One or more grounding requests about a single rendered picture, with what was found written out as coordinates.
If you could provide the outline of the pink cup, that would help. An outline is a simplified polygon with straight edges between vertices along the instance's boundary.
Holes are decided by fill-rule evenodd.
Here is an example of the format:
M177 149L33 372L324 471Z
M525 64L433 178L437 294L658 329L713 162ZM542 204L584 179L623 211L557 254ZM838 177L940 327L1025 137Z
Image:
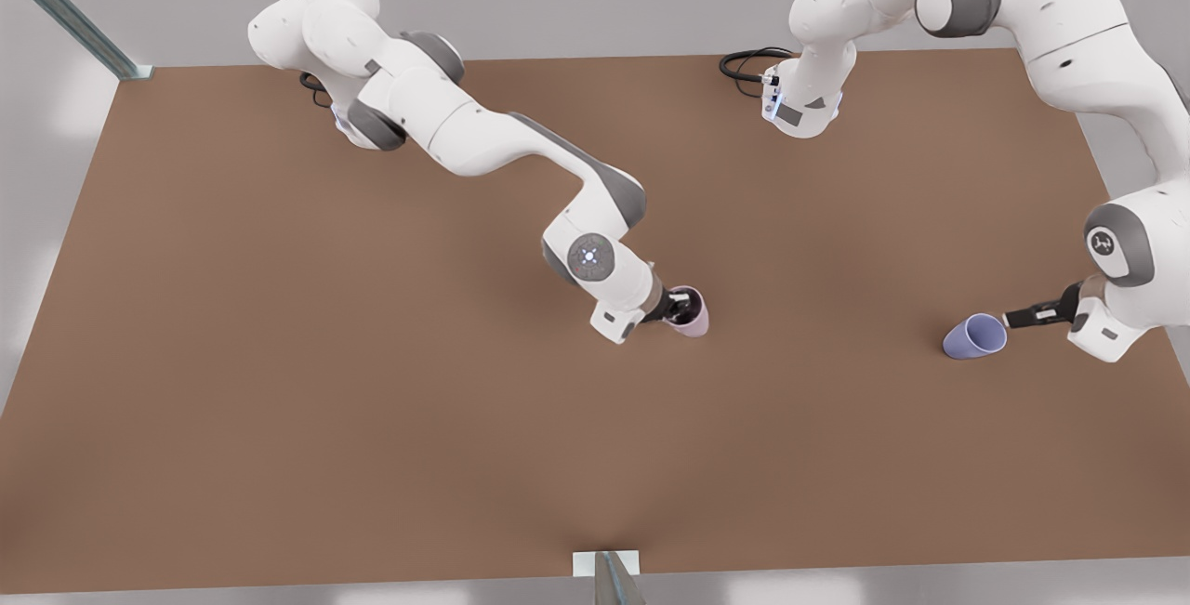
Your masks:
M664 322L677 333L701 337L708 333L709 316L706 301L693 286L676 286L668 291L668 312Z

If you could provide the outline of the purple cup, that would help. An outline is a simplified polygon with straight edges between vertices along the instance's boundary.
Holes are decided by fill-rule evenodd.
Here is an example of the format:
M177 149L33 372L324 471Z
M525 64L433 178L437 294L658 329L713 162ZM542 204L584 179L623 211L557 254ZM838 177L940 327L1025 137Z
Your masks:
M1007 347L1007 328L992 314L976 313L948 330L941 342L948 358L985 358Z

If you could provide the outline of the silver frame post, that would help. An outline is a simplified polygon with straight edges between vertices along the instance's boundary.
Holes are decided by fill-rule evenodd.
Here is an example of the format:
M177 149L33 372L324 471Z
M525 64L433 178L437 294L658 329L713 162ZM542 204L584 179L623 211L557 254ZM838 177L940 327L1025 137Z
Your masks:
M635 578L641 575L638 550L574 553L571 575L594 579L591 605L647 605L635 584Z
M137 64L115 46L73 0L33 0L67 35L98 60L120 81L144 81L154 75L154 66Z

